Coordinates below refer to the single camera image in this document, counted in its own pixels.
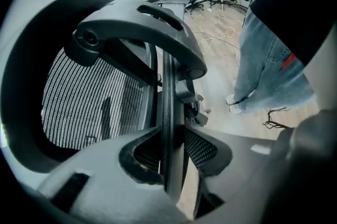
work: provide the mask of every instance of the light blue jeans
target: light blue jeans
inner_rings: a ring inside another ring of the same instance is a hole
[[[253,112],[298,107],[313,98],[314,91],[303,73],[304,65],[295,58],[288,67],[282,67],[290,50],[250,9],[240,35],[240,53],[234,87],[234,101],[239,109]]]

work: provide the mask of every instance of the person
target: person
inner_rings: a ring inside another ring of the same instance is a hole
[[[298,107],[314,95],[303,73],[336,19],[310,1],[255,0],[240,35],[240,67],[230,111]]]

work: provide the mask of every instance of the black mesh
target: black mesh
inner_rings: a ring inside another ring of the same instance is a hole
[[[144,61],[145,47],[122,42]],[[142,96],[143,89],[136,80],[102,59],[92,67],[83,67],[62,49],[44,89],[44,133],[57,146],[80,150],[135,131]]]
[[[217,148],[213,144],[189,130],[185,131],[185,149],[196,168],[200,168],[217,154]]]

